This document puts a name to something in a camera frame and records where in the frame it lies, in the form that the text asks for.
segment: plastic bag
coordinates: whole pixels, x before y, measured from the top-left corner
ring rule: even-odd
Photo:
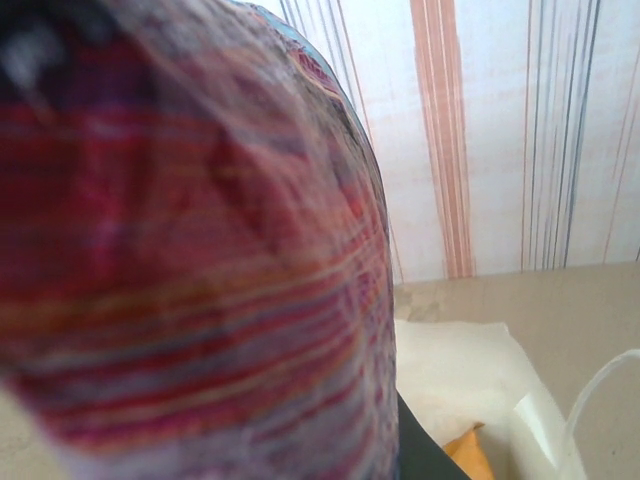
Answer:
[[[503,324],[396,321],[396,338],[398,391],[439,445],[482,422],[479,435],[498,480],[587,478],[573,428],[619,359],[585,388],[567,423]]]

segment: striped wallpaper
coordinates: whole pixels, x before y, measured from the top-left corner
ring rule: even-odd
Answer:
[[[362,120],[397,283],[640,259],[640,2],[258,3]]]

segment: striped fabric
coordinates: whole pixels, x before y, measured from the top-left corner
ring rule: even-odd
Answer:
[[[5,386],[76,478],[393,478],[386,207],[335,76],[257,7],[105,5],[35,108],[0,87]]]

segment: multicolored scarf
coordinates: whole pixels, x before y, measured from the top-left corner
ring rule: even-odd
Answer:
[[[104,45],[0,52],[5,386],[77,478],[393,478],[386,207],[335,76],[258,7],[104,6]]]

